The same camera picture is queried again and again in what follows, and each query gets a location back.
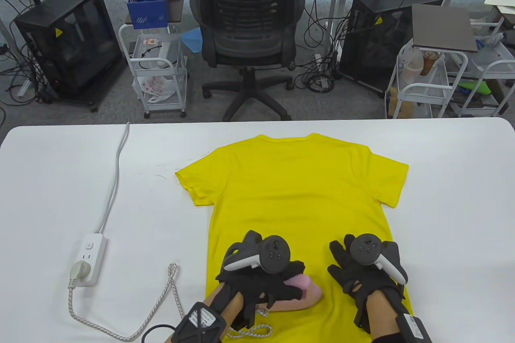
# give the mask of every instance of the white power cord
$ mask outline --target white power cord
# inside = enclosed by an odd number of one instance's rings
[[[171,263],[168,266],[168,280],[166,281],[166,285],[164,286],[164,290],[161,293],[160,297],[158,298],[158,301],[152,308],[151,312],[148,314],[147,319],[143,322],[140,328],[134,334],[131,336],[121,336],[118,334],[115,334],[112,331],[109,331],[107,328],[102,327],[101,325],[97,325],[95,323],[92,323],[86,319],[81,318],[80,316],[77,316],[75,312],[73,311],[73,290],[75,289],[75,282],[78,279],[82,279],[86,277],[90,270],[90,264],[88,264],[85,261],[78,261],[70,270],[70,282],[68,282],[68,311],[70,312],[70,315],[73,319],[76,321],[79,321],[88,327],[95,328],[96,330],[99,330],[100,332],[103,332],[104,334],[107,334],[115,339],[118,339],[119,341],[134,341],[138,336],[140,336],[143,332],[143,330],[147,327],[150,320],[158,310],[159,306],[164,300],[164,297],[166,293],[168,292],[169,287],[171,286],[171,290],[173,291],[173,297],[175,297],[175,304],[177,305],[177,309],[179,310],[179,315],[181,316],[181,319],[184,318],[184,311],[182,310],[181,301],[179,300],[179,295],[177,293],[177,288],[175,287],[175,281],[173,281],[173,277],[175,275],[175,272],[177,271],[177,264]]]
[[[129,136],[129,125],[130,122],[127,122],[125,125],[125,131],[122,135],[122,139],[120,139],[120,143],[118,144],[118,149],[116,150],[116,163],[115,163],[115,169],[114,169],[114,180],[113,184],[111,186],[111,191],[109,192],[109,198],[107,202],[105,203],[105,209],[103,211],[103,216],[100,224],[98,225],[97,229],[95,230],[95,233],[101,233],[103,231],[103,228],[105,226],[105,223],[107,222],[107,217],[109,217],[109,212],[111,211],[111,205],[114,201],[114,197],[116,196],[116,190],[118,189],[118,180],[120,178],[120,153],[122,152],[122,149],[125,145],[125,141],[127,140],[127,137]]]
[[[101,233],[103,231],[103,228],[105,227],[105,224],[107,222],[107,218],[109,216],[109,213],[111,211],[111,205],[114,201],[114,198],[116,196],[116,190],[118,188],[118,180],[120,176],[120,153],[122,152],[122,148],[125,145],[125,142],[127,140],[127,137],[129,135],[129,126],[130,122],[127,122],[125,125],[125,130],[122,135],[122,138],[120,139],[120,143],[118,145],[118,149],[116,150],[116,164],[115,164],[115,171],[114,171],[114,180],[113,184],[111,186],[111,190],[109,192],[109,198],[105,204],[105,209],[103,212],[103,216],[101,219],[100,224],[98,225],[95,233]],[[115,339],[118,339],[119,341],[134,341],[138,336],[140,336],[143,332],[143,330],[147,327],[150,320],[158,310],[159,306],[163,302],[166,293],[168,292],[169,288],[171,287],[171,290],[173,291],[173,297],[175,298],[175,304],[177,305],[177,309],[179,310],[179,315],[181,316],[181,319],[184,318],[184,310],[182,309],[181,302],[179,300],[179,294],[177,293],[177,287],[175,286],[175,281],[173,280],[173,277],[175,275],[175,272],[177,271],[177,264],[171,263],[168,266],[168,280],[166,281],[165,287],[161,295],[159,296],[156,304],[150,311],[150,313],[147,316],[147,319],[143,322],[140,328],[132,334],[131,336],[121,336],[118,334],[115,334],[112,331],[109,331],[107,328],[102,327],[101,325],[97,325],[95,323],[92,323],[88,320],[85,320],[81,318],[80,316],[77,316],[75,312],[73,311],[73,290],[76,288],[77,280],[85,279],[88,277],[92,270],[91,264],[88,262],[85,262],[84,260],[77,261],[70,270],[70,281],[68,282],[68,311],[70,312],[70,315],[73,319],[76,321],[79,321],[80,323],[83,323],[87,325],[88,327],[94,328],[96,330],[99,330],[100,332],[103,332],[104,334],[107,334]]]

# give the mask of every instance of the black glove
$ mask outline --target black glove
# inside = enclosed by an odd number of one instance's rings
[[[357,307],[355,325],[370,334],[367,298],[376,290],[383,292],[398,314],[408,313],[408,311],[402,304],[403,286],[397,286],[385,271],[377,269],[374,264],[364,266],[353,260],[349,250],[354,239],[355,237],[351,234],[345,236],[345,249],[338,241],[329,244],[329,249],[340,266],[330,265],[327,271],[342,286],[344,293],[355,300]]]
[[[225,283],[222,288],[225,295],[221,295],[219,299],[232,299],[238,292],[243,296],[243,309],[231,327],[237,331],[243,327],[252,327],[257,304],[266,303],[267,308],[271,308],[278,300],[302,299],[302,290],[286,285],[284,281],[302,274],[304,268],[304,263],[300,261],[290,262],[285,270],[275,275],[263,271],[261,267],[246,267],[237,271],[225,271],[222,268],[216,279]]]

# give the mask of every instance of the white sticker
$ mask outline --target white sticker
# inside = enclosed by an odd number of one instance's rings
[[[193,311],[190,319],[191,323],[195,325],[195,327],[199,327],[197,322],[197,310]],[[200,326],[202,328],[206,328],[211,326],[215,322],[216,318],[206,309],[202,308],[200,310]]]
[[[417,321],[415,321],[414,317],[408,314],[404,314],[404,317],[406,318],[406,321],[408,322],[408,325],[410,326],[410,329],[412,330],[412,334],[414,337],[418,339],[424,340],[424,336],[420,332],[420,329],[418,328]]]

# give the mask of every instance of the office chair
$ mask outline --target office chair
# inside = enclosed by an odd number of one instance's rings
[[[210,82],[202,86],[208,99],[211,90],[237,92],[224,114],[232,119],[244,102],[252,97],[279,114],[282,121],[291,117],[270,95],[263,91],[286,83],[295,88],[291,76],[271,76],[257,80],[252,66],[280,64],[295,69],[295,28],[302,16],[305,0],[190,0],[193,16],[202,32],[202,57],[210,67],[242,67],[242,82]]]

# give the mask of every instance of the t-shirt sleeve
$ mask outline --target t-shirt sleeve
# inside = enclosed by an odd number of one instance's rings
[[[229,167],[227,152],[224,148],[219,148],[179,170],[175,175],[182,187],[190,193],[195,206],[210,206],[224,192]]]
[[[408,168],[404,163],[370,152],[364,176],[369,194],[389,207],[397,207]]]

